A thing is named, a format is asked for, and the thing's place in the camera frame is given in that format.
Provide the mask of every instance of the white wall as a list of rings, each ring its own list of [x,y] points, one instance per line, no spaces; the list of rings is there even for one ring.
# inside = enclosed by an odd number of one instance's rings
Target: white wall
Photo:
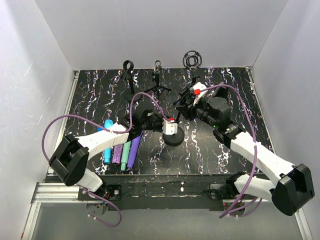
[[[276,153],[311,169],[315,199],[304,212],[320,239],[320,2],[289,0],[253,66]]]
[[[33,0],[0,0],[0,13],[0,239],[14,240],[48,169],[42,133],[64,112],[73,71]]]
[[[252,66],[288,0],[35,0],[74,70]]]

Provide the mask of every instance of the purple roll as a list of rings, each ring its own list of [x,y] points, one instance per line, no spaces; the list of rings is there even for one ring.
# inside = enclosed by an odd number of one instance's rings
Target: purple roll
[[[113,164],[120,164],[121,161],[121,154],[122,154],[122,149],[124,148],[123,144],[118,144],[115,145],[113,148],[113,155],[112,155],[112,163]]]
[[[135,164],[139,144],[140,144],[140,139],[143,134],[143,131],[141,132],[140,136],[137,136],[135,139],[132,140],[131,144],[131,150],[128,158],[128,164],[126,165],[128,168],[132,169],[132,167]]]

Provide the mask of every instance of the green roll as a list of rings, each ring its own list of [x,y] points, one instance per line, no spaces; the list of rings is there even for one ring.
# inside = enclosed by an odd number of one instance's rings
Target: green roll
[[[131,146],[131,141],[128,141],[123,145],[122,156],[121,156],[121,171],[126,170],[128,158],[129,158],[130,146]]]

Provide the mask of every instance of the gray floor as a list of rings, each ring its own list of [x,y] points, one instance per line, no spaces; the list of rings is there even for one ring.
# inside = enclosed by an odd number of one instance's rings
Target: gray floor
[[[263,202],[247,217],[219,219],[205,209],[124,210],[122,223],[108,227],[87,217],[84,203],[42,203],[33,240],[301,240],[295,217]],[[102,217],[118,219],[114,211]]]

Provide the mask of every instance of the round black base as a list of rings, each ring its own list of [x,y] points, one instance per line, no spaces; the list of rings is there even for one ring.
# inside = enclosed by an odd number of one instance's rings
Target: round black base
[[[165,144],[176,147],[182,144],[182,142],[184,141],[185,132],[182,130],[181,127],[178,126],[178,131],[176,134],[173,134],[173,135],[162,134],[162,138]]]
[[[131,103],[132,98],[134,97],[134,95],[135,95],[135,93],[132,94],[131,91],[130,91],[130,89],[126,90],[126,91],[123,93],[124,99],[125,99],[127,102],[129,102],[129,103]],[[142,98],[142,94],[141,94],[141,95],[138,95],[138,96],[134,99],[134,102],[137,102],[137,101],[141,100],[141,98]]]

